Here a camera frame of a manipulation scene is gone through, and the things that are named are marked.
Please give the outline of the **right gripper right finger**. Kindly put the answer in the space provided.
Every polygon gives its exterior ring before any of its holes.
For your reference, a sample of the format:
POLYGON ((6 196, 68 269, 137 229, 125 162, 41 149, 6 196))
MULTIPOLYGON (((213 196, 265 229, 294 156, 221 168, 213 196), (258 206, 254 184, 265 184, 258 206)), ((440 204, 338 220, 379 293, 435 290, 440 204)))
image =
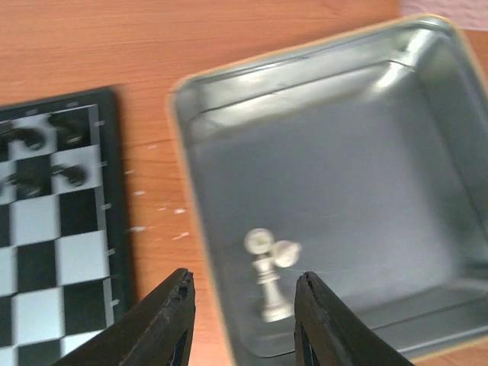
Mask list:
POLYGON ((410 365, 372 332, 314 272, 296 284, 297 365, 410 365))

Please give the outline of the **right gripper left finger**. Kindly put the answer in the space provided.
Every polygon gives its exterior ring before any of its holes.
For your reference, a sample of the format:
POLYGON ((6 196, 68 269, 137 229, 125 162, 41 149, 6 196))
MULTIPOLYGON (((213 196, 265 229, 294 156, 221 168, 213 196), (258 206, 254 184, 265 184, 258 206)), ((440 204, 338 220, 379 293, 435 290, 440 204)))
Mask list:
POLYGON ((120 321, 57 364, 187 365, 194 321, 194 276, 179 268, 120 321))

